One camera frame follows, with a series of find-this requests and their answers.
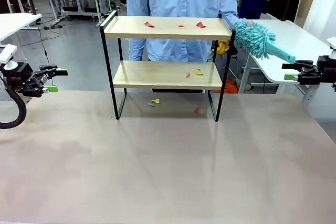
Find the orange object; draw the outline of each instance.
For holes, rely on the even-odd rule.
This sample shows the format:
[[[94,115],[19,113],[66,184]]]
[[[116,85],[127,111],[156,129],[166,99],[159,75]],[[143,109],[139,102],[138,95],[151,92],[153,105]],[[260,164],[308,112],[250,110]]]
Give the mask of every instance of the orange object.
[[[202,22],[198,22],[196,26],[199,27],[199,28],[205,28],[206,27],[205,25],[203,25]]]
[[[145,24],[143,24],[144,26],[148,26],[148,27],[152,27],[152,28],[154,28],[155,26],[153,26],[151,23],[149,23],[149,22],[146,22]]]
[[[238,87],[235,81],[226,80],[225,83],[225,94],[238,94]]]

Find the yellow object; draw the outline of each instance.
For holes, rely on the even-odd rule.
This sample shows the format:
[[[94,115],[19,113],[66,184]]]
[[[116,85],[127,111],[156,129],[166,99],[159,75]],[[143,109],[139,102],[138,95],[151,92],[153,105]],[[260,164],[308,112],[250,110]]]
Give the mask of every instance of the yellow object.
[[[204,75],[201,71],[199,71],[199,70],[196,70],[196,73],[195,73],[197,76],[202,76],[202,75]]]
[[[228,40],[220,40],[218,41],[217,54],[223,55],[229,50],[229,41]]]

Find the shelf board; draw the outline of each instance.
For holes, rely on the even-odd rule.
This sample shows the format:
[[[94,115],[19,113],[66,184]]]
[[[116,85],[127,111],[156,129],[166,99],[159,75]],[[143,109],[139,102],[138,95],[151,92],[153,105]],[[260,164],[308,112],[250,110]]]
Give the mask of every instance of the shelf board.
[[[203,76],[195,74],[197,68],[201,69]],[[222,81],[212,62],[124,60],[120,62],[113,85],[115,88],[211,90],[220,89]]]
[[[154,28],[144,26],[149,22]],[[205,28],[196,26],[202,22]],[[230,40],[231,31],[221,18],[116,16],[104,30],[107,38]]]

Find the paper scrap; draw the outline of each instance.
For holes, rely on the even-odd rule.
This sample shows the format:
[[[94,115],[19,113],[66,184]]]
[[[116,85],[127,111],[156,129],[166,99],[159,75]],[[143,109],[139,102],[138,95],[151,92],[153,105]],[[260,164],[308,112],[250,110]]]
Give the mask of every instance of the paper scrap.
[[[198,22],[196,26],[199,27],[199,28],[205,28],[206,27],[205,25],[202,24],[202,22]]]
[[[151,23],[149,23],[149,22],[146,22],[145,24],[143,24],[144,26],[148,26],[148,27],[152,27],[152,28],[154,28],[155,26],[153,26]]]
[[[202,76],[202,75],[204,75],[201,71],[199,71],[199,70],[196,70],[196,73],[195,73],[197,76]]]

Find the red paper scrap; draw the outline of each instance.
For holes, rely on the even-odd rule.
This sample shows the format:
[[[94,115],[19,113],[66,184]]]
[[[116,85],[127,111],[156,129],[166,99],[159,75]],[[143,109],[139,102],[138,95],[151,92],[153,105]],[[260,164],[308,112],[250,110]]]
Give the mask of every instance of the red paper scrap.
[[[149,23],[149,22],[146,22],[145,24],[143,24],[144,26],[148,26],[148,27],[152,27],[152,28],[154,28],[155,26],[153,26],[151,23]]]
[[[205,28],[206,27],[205,25],[202,24],[202,22],[198,22],[196,26],[199,27],[199,28]]]

